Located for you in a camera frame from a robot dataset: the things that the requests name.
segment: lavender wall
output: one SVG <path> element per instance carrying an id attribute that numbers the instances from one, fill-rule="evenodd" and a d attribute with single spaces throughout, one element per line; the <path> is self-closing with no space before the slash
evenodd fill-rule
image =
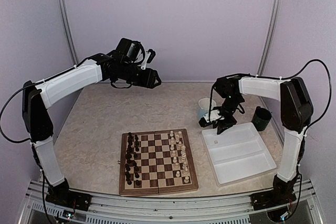
<path id="1" fill-rule="evenodd" d="M 66 0 L 79 58 L 140 40 L 163 80 L 256 73 L 273 0 Z"/>
<path id="2" fill-rule="evenodd" d="M 336 87 L 336 1 L 281 0 L 281 7 L 265 75 L 290 76 L 310 59 L 320 58 L 328 66 Z M 327 75 L 313 64 L 301 74 L 314 105 L 313 119 L 321 115 L 328 98 Z M 280 123 L 279 104 L 267 101 Z M 326 116 L 309 131 L 302 160 L 303 178 L 311 178 L 327 223 L 336 212 L 335 98 Z"/>
<path id="3" fill-rule="evenodd" d="M 27 80 L 37 81 L 71 66 L 56 0 L 0 0 L 0 106 Z M 75 96 L 50 109 L 55 132 Z M 21 95 L 8 106 L 2 127 L 13 139 L 27 137 Z M 29 143 L 0 137 L 0 223 L 14 223 L 29 182 L 38 175 Z"/>

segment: table surface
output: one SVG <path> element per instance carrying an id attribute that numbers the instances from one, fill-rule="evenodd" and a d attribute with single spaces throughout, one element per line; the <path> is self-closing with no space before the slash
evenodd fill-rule
<path id="1" fill-rule="evenodd" d="M 121 135 L 126 132 L 186 128 L 199 189 L 160 197 L 199 197 L 243 193 L 272 187 L 276 170 L 217 187 L 197 121 L 198 100 L 209 97 L 211 83 L 163 83 L 150 90 L 114 89 L 109 84 L 84 88 L 55 143 L 55 152 L 71 188 L 118 194 Z M 250 122 L 259 97 L 244 96 L 246 113 L 235 113 L 238 124 Z M 223 99 L 214 92 L 217 105 Z M 282 147 L 271 124 L 260 132 L 279 166 Z"/>

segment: black cup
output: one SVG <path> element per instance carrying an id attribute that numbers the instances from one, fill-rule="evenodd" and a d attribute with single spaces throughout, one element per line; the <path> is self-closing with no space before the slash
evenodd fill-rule
<path id="1" fill-rule="evenodd" d="M 271 112 L 258 106 L 256 107 L 256 111 L 254 112 L 252 123 L 257 131 L 263 131 L 264 129 L 266 129 L 267 124 L 269 123 L 271 118 Z"/>

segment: chess pawn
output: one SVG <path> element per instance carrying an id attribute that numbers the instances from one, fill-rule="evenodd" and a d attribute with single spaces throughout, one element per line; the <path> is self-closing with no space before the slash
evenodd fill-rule
<path id="1" fill-rule="evenodd" d="M 185 182 L 185 183 L 189 183 L 189 176 L 186 176 L 186 177 L 184 178 L 184 182 Z"/>
<path id="2" fill-rule="evenodd" d="M 185 167 L 184 169 L 183 169 L 183 175 L 187 175 L 188 174 L 188 167 Z"/>

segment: black cable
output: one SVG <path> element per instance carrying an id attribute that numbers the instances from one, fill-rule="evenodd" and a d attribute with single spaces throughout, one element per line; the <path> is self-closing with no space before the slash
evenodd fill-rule
<path id="1" fill-rule="evenodd" d="M 46 181 L 46 176 L 44 175 L 44 171 L 42 170 L 42 175 L 43 175 L 43 183 L 42 183 L 42 201 L 43 201 L 43 208 L 44 208 L 44 213 L 46 214 L 46 217 L 49 221 L 50 224 L 53 224 L 52 221 L 49 219 L 49 215 L 47 212 L 47 207 L 46 207 L 46 201 L 44 199 L 44 186 L 45 186 L 45 181 Z"/>

